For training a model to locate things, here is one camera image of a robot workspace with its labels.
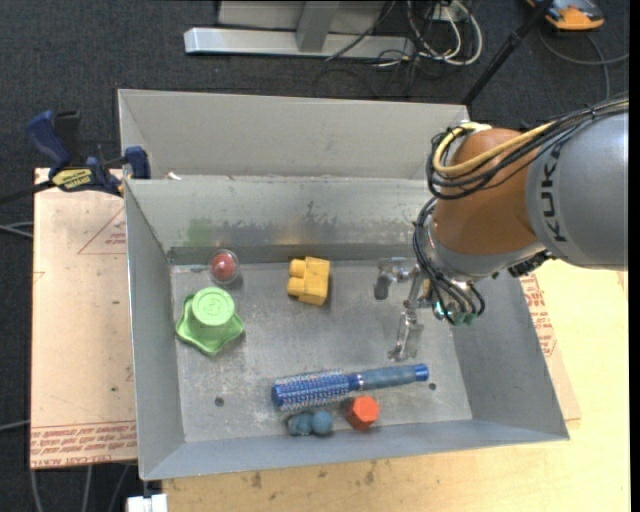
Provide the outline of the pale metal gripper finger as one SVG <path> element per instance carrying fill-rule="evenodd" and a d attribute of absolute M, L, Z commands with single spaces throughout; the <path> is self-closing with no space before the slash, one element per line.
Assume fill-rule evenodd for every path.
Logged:
<path fill-rule="evenodd" d="M 408 301 L 416 301 L 419 294 L 419 265 L 408 264 L 404 257 L 383 258 L 378 261 L 378 276 L 374 283 L 376 300 L 388 298 L 393 283 L 411 282 Z"/>
<path fill-rule="evenodd" d="M 396 333 L 396 341 L 389 349 L 387 357 L 396 362 L 415 358 L 424 330 L 415 311 L 408 310 L 400 315 Z"/>

